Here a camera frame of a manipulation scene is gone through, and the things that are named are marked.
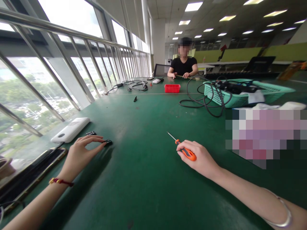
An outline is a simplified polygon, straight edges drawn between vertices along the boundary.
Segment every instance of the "hand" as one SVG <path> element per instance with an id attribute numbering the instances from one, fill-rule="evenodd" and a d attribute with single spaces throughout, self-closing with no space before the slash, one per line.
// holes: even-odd
<path id="1" fill-rule="evenodd" d="M 179 151 L 183 148 L 191 150 L 197 157 L 196 161 L 189 160 Z M 212 180 L 222 172 L 222 168 L 213 160 L 207 149 L 195 141 L 185 140 L 177 146 L 177 151 L 178 155 L 187 165 L 208 179 Z"/>
<path id="2" fill-rule="evenodd" d="M 101 144 L 92 150 L 87 150 L 85 146 L 92 142 L 100 142 Z M 89 135 L 78 138 L 69 148 L 67 158 L 58 178 L 72 182 L 105 145 L 106 143 L 102 136 Z"/>
<path id="3" fill-rule="evenodd" d="M 188 77 L 190 77 L 190 73 L 185 73 L 185 74 L 183 75 L 183 78 L 188 78 Z"/>
<path id="4" fill-rule="evenodd" d="M 177 73 L 173 73 L 172 78 L 175 79 L 176 75 L 177 75 Z"/>

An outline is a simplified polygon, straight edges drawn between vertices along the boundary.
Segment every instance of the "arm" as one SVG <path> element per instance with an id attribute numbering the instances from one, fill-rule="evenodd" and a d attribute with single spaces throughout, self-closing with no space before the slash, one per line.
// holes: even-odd
<path id="1" fill-rule="evenodd" d="M 196 161 L 190 161 L 179 151 L 184 147 L 194 152 Z M 276 224 L 286 221 L 286 209 L 276 196 L 219 167 L 207 149 L 199 143 L 185 140 L 177 146 L 177 151 L 181 159 L 191 168 L 226 189 L 260 217 Z M 285 199 L 282 200 L 292 214 L 292 222 L 287 229 L 307 229 L 307 211 Z"/>
<path id="2" fill-rule="evenodd" d="M 194 76 L 194 75 L 196 75 L 196 74 L 198 74 L 198 66 L 197 66 L 197 64 L 194 64 L 194 65 L 192 65 L 192 72 L 190 72 L 190 73 L 185 73 L 185 74 L 183 75 L 183 77 L 184 77 L 184 78 L 188 78 L 188 77 Z"/>
<path id="3" fill-rule="evenodd" d="M 170 67 L 169 71 L 167 72 L 167 76 L 172 77 L 173 79 L 176 78 L 177 73 L 173 73 L 173 72 L 174 72 L 174 68 Z"/>
<path id="4" fill-rule="evenodd" d="M 67 182 L 72 182 L 91 159 L 100 152 L 106 143 L 101 136 L 85 136 L 78 138 L 70 147 L 64 166 L 57 176 Z M 91 142 L 102 143 L 92 150 L 85 146 Z M 52 183 L 47 186 L 24 210 L 22 210 L 3 230 L 38 229 L 55 203 L 68 188 L 66 184 Z"/>

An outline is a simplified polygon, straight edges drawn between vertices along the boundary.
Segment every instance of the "desk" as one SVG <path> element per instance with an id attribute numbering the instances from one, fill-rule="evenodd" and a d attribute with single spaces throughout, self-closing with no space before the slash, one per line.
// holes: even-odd
<path id="1" fill-rule="evenodd" d="M 188 99 L 187 82 L 182 78 L 165 77 L 163 84 L 153 84 L 146 92 L 128 92 L 122 87 L 75 116 L 91 119 L 78 137 L 95 131 L 111 139 L 113 145 L 99 153 L 75 180 L 75 186 L 67 189 L 42 229 L 118 230 L 128 229 L 133 224 L 132 230 L 271 230 L 230 193 L 182 162 L 174 140 L 166 131 L 175 138 L 201 143 L 222 167 L 307 208 L 304 172 L 262 170 L 226 150 L 225 116 L 214 118 L 204 108 L 192 109 L 178 104 Z M 181 84 L 180 93 L 165 94 L 165 83 Z M 191 80 L 191 93 L 196 92 L 201 83 Z M 305 86 L 300 86 L 303 84 L 290 84 L 289 87 L 296 85 L 306 92 Z M 49 143 L 50 137 L 68 123 L 42 137 L 41 151 L 46 149 L 42 146 Z M 63 163 L 55 166 L 27 196 L 26 204 L 60 172 Z M 20 207 L 5 217 L 1 227 L 19 211 Z"/>
<path id="2" fill-rule="evenodd" d="M 214 65 L 207 65 L 206 63 L 198 63 L 198 69 L 203 70 L 204 74 L 206 74 L 207 68 L 214 68 Z"/>
<path id="3" fill-rule="evenodd" d="M 208 62 L 207 65 L 235 65 L 235 64 L 248 64 L 249 61 L 234 61 L 234 62 Z M 273 65 L 289 65 L 292 62 L 289 61 L 274 61 Z"/>

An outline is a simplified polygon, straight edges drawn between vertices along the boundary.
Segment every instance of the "red string bracelet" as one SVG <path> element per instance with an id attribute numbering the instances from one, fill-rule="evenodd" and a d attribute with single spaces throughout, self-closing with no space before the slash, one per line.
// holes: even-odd
<path id="1" fill-rule="evenodd" d="M 74 186 L 74 183 L 70 183 L 70 182 L 64 181 L 59 178 L 51 178 L 51 180 L 49 181 L 49 184 L 52 184 L 52 183 L 67 184 L 69 187 Z"/>

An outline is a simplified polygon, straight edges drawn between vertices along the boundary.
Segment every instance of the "person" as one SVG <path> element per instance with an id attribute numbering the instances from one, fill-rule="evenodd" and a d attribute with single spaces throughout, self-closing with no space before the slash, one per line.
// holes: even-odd
<path id="1" fill-rule="evenodd" d="M 102 144 L 93 150 L 87 150 L 85 146 L 91 142 L 101 142 Z M 101 136 L 86 136 L 77 139 L 69 149 L 58 178 L 71 183 L 104 146 L 105 143 Z M 183 148 L 194 152 L 197 160 L 189 160 L 180 151 Z M 207 149 L 199 143 L 185 140 L 177 146 L 177 151 L 182 161 L 226 189 L 253 212 L 264 218 L 272 228 L 307 229 L 307 211 L 305 209 L 221 168 Z M 38 229 L 67 187 L 66 184 L 50 184 L 3 230 Z"/>
<path id="2" fill-rule="evenodd" d="M 192 48 L 192 41 L 188 37 L 184 37 L 178 44 L 178 58 L 175 58 L 167 73 L 168 77 L 176 78 L 177 75 L 188 78 L 198 74 L 197 60 L 194 57 L 188 57 L 188 53 Z"/>

